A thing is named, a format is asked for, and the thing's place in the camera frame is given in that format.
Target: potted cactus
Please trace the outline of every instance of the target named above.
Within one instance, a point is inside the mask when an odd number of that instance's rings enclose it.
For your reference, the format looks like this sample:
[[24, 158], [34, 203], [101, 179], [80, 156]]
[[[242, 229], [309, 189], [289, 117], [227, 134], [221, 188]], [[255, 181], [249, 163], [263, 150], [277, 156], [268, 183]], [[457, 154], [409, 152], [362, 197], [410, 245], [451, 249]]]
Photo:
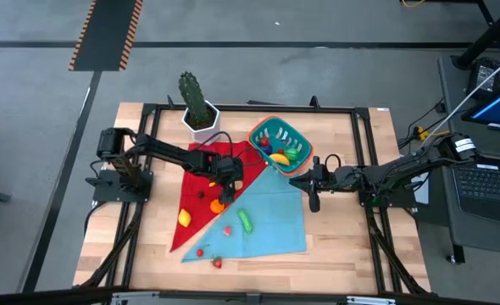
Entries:
[[219, 131], [219, 111], [204, 99], [199, 83], [192, 73], [184, 72], [181, 75], [179, 90], [187, 106], [182, 123], [188, 127], [195, 142], [203, 143]]

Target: concrete floor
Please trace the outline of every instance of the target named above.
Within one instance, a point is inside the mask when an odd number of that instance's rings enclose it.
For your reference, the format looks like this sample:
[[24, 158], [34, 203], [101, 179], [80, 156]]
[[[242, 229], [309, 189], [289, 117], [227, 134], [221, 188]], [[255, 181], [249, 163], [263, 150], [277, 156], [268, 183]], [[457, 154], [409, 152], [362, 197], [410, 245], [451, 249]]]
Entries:
[[[89, 4], [0, 0], [0, 40], [74, 40]], [[497, 18], [500, 2], [487, 5]], [[406, 9], [397, 0], [148, 0], [136, 40], [470, 42], [485, 28], [471, 4]], [[0, 204], [0, 293], [17, 290], [92, 76], [67, 70], [72, 51], [0, 49], [0, 191], [13, 196]], [[71, 285], [92, 197], [84, 178], [91, 175], [99, 131], [112, 125], [119, 102], [164, 102], [170, 94], [180, 103], [177, 77], [190, 70], [213, 103], [304, 105], [317, 95], [323, 105], [388, 107], [397, 135], [404, 136], [442, 96], [437, 56], [422, 50], [132, 50], [127, 71], [102, 75], [37, 288]], [[433, 113], [423, 123], [438, 118]], [[500, 253], [467, 249], [468, 263], [452, 266], [443, 259], [450, 251], [447, 230], [421, 225], [419, 233], [433, 291], [500, 302]]]

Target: plastic basket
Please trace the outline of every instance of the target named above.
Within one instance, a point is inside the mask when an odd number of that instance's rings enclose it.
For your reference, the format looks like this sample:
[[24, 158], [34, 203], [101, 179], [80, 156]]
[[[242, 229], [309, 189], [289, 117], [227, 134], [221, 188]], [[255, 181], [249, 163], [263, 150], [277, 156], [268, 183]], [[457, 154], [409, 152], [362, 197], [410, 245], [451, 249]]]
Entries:
[[[267, 136], [269, 144], [273, 147], [273, 153], [279, 149], [296, 148], [299, 151], [297, 160], [291, 161], [290, 165], [278, 164], [265, 153], [260, 145], [260, 140]], [[259, 122], [249, 133], [248, 141], [254, 146], [269, 164], [275, 166], [283, 175], [294, 175], [312, 157], [314, 148], [303, 135], [291, 127], [285, 120], [269, 116]]]

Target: hexagonal pot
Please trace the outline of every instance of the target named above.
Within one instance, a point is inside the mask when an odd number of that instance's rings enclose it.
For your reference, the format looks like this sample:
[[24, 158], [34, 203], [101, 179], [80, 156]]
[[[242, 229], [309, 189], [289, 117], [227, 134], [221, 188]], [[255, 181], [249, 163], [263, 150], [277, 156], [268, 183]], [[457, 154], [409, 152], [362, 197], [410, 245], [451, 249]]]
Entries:
[[[214, 122], [213, 122], [212, 126], [210, 126], [208, 128], [203, 128], [200, 130], [194, 130], [186, 122], [186, 118], [189, 114], [188, 108], [186, 108], [186, 111], [184, 111], [184, 115], [182, 116], [182, 123], [184, 123], [184, 125], [186, 127], [188, 127], [188, 129], [192, 133], [192, 139], [197, 143], [205, 142], [209, 137], [211, 137], [213, 134], [215, 134], [216, 132], [219, 131], [219, 110], [215, 106], [213, 106], [213, 104], [209, 103], [208, 101], [205, 101], [205, 103], [207, 104], [207, 107], [214, 112]], [[211, 139], [210, 141], [208, 141], [208, 144], [216, 141], [218, 139], [218, 137], [219, 137], [219, 135], [215, 136], [214, 139]]]

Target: yellow object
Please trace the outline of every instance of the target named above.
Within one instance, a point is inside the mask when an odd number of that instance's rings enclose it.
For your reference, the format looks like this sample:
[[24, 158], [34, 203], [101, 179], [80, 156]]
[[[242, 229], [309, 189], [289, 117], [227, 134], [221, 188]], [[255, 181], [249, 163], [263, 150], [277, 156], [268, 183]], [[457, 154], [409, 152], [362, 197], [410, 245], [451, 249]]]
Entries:
[[290, 165], [290, 160], [281, 153], [270, 154], [269, 158], [272, 158], [273, 161], [275, 161], [279, 164]]
[[183, 227], [187, 228], [188, 225], [190, 225], [190, 222], [192, 221], [192, 217], [186, 211], [184, 208], [181, 210], [179, 213], [179, 224], [181, 224]]
[[448, 133], [450, 133], [450, 130], [431, 134], [431, 133], [429, 133], [429, 131], [424, 131], [423, 127], [418, 126], [418, 140], [420, 140], [420, 141], [425, 141], [425, 139], [430, 137], [430, 136], [444, 136], [444, 135], [447, 135]]
[[225, 205], [223, 203], [220, 203], [218, 199], [214, 199], [210, 203], [210, 210], [213, 211], [215, 214], [220, 214], [222, 211], [224, 211]]
[[240, 189], [242, 189], [242, 181], [235, 181], [235, 190], [239, 191]]
[[416, 4], [408, 5], [408, 4], [406, 4], [406, 0], [403, 0], [403, 5], [405, 7], [407, 7], [407, 8], [413, 8], [413, 7], [416, 7], [416, 6], [418, 6], [418, 5], [420, 5], [420, 4], [424, 3], [424, 2], [425, 2], [425, 0], [421, 0], [418, 3], [416, 3]]

